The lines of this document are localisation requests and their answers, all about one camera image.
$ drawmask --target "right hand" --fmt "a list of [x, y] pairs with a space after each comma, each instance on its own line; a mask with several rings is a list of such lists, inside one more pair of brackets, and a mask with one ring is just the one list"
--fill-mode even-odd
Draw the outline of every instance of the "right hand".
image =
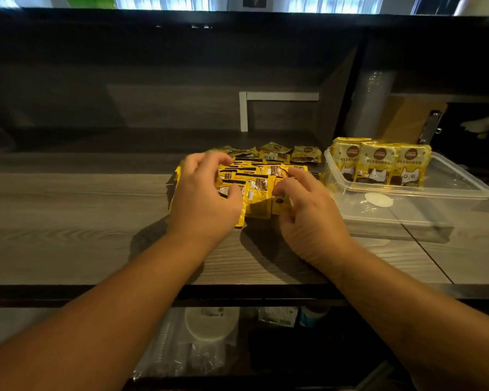
[[289, 178], [275, 185], [274, 196], [291, 199], [293, 212], [279, 216], [280, 231], [290, 248], [330, 278], [357, 246], [328, 190], [307, 171], [290, 167]]

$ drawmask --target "hand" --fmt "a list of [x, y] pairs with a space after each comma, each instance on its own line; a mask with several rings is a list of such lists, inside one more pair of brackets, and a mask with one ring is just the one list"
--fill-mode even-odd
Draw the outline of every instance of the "hand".
[[290, 178], [275, 185], [274, 196], [290, 198], [293, 212], [279, 216], [290, 248], [326, 276], [339, 275], [341, 261], [357, 246], [328, 190], [307, 171], [290, 167]]
[[223, 200], [215, 188], [219, 164], [232, 158], [221, 152], [192, 154], [185, 158], [168, 220], [168, 235], [195, 239], [200, 249], [215, 248], [234, 229], [242, 212], [242, 194], [234, 184]]

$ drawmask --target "pile of yellow pouches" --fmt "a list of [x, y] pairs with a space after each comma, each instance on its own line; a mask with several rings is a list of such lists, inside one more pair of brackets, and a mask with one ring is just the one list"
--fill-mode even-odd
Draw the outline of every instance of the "pile of yellow pouches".
[[[273, 197], [274, 186], [288, 177], [288, 169], [297, 167], [308, 170], [306, 165], [295, 163], [320, 163], [322, 152], [317, 147], [295, 146], [291, 148], [280, 144], [269, 143], [259, 148], [238, 150], [230, 146], [214, 148], [207, 152], [224, 152], [232, 157], [232, 164], [220, 165], [215, 181], [216, 189], [222, 199], [228, 198], [232, 184], [238, 184], [243, 194], [243, 209], [236, 227], [245, 224], [245, 216], [269, 219], [272, 214], [291, 211], [287, 197]], [[313, 176], [322, 181], [322, 175], [316, 172]], [[176, 169], [176, 179], [181, 175], [181, 165]]]
[[371, 138], [337, 137], [333, 160], [348, 181], [421, 187], [431, 159], [426, 144], [387, 144]]

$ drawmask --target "brown label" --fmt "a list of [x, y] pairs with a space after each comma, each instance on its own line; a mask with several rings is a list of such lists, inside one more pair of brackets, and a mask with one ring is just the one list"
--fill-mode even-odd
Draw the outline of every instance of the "brown label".
[[379, 148], [373, 154], [373, 157], [377, 160], [382, 160], [386, 157], [386, 150], [384, 148]]
[[411, 149], [406, 151], [406, 153], [404, 154], [404, 157], [407, 160], [413, 160], [417, 157], [417, 155], [418, 155], [418, 151], [414, 148], [411, 148]]
[[354, 158], [359, 154], [359, 148], [357, 145], [352, 145], [348, 150], [346, 151], [346, 155], [348, 155], [349, 158]]

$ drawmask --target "cat illustration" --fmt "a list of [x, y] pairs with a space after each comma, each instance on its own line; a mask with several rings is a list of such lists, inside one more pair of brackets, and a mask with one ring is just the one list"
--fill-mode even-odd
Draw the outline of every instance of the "cat illustration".
[[370, 171], [369, 178], [376, 182], [385, 183], [387, 179], [387, 169], [384, 169], [383, 171], [373, 169]]
[[352, 165], [351, 167], [342, 166], [340, 173], [346, 180], [353, 181], [353, 177], [355, 176], [355, 165]]
[[404, 170], [402, 170], [402, 173], [400, 174], [400, 176], [402, 177], [401, 184], [405, 187], [417, 187], [419, 174], [419, 169], [408, 171], [406, 168], [404, 168]]

